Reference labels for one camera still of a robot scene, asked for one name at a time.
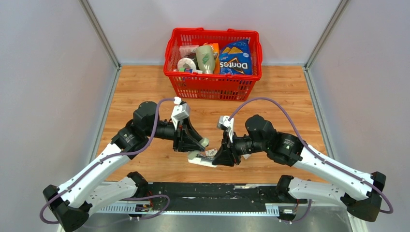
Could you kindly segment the greenish white stapler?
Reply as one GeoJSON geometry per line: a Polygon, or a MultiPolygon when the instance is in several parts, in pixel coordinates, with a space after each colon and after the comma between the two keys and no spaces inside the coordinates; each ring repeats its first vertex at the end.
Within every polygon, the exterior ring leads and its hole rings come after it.
{"type": "Polygon", "coordinates": [[[196,164],[196,165],[216,168],[217,166],[212,165],[212,161],[214,157],[206,157],[205,152],[201,152],[201,151],[189,152],[187,156],[188,162],[192,164],[196,164]]]}

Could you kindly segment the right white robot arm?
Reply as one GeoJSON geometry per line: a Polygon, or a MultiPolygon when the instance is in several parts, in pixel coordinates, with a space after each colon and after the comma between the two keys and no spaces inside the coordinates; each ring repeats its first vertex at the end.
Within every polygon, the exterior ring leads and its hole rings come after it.
{"type": "Polygon", "coordinates": [[[361,172],[333,160],[297,136],[276,131],[272,123],[260,115],[246,121],[247,134],[243,136],[236,135],[234,120],[229,116],[221,116],[217,127],[223,130],[223,139],[213,165],[233,167],[240,163],[242,156],[265,152],[275,163],[302,169],[323,179],[323,182],[310,182],[282,175],[275,188],[281,202],[306,199],[332,203],[361,220],[374,222],[377,219],[386,181],[384,174],[361,172]]]}

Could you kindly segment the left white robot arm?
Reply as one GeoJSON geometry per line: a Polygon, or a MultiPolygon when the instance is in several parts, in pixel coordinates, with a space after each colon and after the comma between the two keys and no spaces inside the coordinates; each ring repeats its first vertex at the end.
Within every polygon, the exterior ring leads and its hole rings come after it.
{"type": "Polygon", "coordinates": [[[65,183],[43,190],[46,207],[65,231],[82,227],[94,213],[117,201],[134,198],[146,201],[148,183],[138,172],[108,186],[102,182],[115,170],[145,151],[154,138],[170,140],[176,152],[204,151],[209,144],[190,121],[188,104],[172,98],[174,108],[169,120],[161,120],[160,104],[141,103],[125,127],[120,129],[101,154],[65,183]]]}

